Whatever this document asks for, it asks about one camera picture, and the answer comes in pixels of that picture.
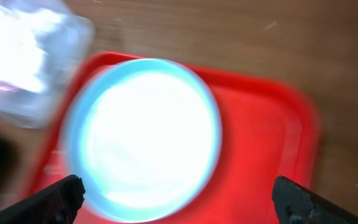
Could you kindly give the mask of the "light blue plate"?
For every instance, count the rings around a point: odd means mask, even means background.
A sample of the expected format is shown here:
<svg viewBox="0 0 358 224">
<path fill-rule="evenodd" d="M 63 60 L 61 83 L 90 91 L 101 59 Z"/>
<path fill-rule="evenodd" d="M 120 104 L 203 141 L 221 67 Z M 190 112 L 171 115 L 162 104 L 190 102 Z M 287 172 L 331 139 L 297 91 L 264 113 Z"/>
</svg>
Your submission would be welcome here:
<svg viewBox="0 0 358 224">
<path fill-rule="evenodd" d="M 223 128 L 207 84 L 157 58 L 105 66 L 77 94 L 62 127 L 67 171 L 82 178 L 99 218 L 159 220 L 210 180 Z"/>
</svg>

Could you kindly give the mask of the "red serving tray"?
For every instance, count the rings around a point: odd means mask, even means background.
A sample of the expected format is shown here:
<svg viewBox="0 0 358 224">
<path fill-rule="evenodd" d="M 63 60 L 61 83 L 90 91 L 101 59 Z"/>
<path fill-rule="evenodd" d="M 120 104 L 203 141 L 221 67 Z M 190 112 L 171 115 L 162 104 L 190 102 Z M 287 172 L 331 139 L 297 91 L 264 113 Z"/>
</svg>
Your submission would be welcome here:
<svg viewBox="0 0 358 224">
<path fill-rule="evenodd" d="M 191 65 L 217 99 L 223 144 L 204 190 L 160 223 L 276 223 L 279 175 L 310 186 L 318 121 L 309 101 L 277 82 Z"/>
</svg>

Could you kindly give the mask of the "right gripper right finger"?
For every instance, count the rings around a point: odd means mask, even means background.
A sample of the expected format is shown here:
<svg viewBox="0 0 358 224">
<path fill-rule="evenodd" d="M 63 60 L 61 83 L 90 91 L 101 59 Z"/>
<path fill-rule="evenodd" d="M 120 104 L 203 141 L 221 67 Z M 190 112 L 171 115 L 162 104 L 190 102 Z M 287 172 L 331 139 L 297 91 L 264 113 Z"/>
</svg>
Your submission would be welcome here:
<svg viewBox="0 0 358 224">
<path fill-rule="evenodd" d="M 280 224 L 358 224 L 358 216 L 284 176 L 275 179 L 272 201 Z"/>
</svg>

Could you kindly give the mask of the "clear plastic bin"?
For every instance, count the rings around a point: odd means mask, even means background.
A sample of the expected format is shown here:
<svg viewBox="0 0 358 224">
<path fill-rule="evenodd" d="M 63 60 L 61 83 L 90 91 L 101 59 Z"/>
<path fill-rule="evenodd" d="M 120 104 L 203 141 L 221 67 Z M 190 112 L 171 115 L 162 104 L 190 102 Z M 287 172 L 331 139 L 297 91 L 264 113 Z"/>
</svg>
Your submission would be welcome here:
<svg viewBox="0 0 358 224">
<path fill-rule="evenodd" d="M 45 126 L 93 34 L 64 1 L 0 1 L 0 117 Z"/>
</svg>

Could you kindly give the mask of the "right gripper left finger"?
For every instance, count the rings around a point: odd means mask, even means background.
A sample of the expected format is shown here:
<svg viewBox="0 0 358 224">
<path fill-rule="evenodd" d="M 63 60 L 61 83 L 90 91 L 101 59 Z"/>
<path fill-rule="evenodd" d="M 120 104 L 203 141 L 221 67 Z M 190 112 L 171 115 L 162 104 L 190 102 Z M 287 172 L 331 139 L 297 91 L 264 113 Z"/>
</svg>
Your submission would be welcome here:
<svg viewBox="0 0 358 224">
<path fill-rule="evenodd" d="M 69 175 L 0 211 L 0 224 L 73 224 L 85 198 L 82 179 Z"/>
</svg>

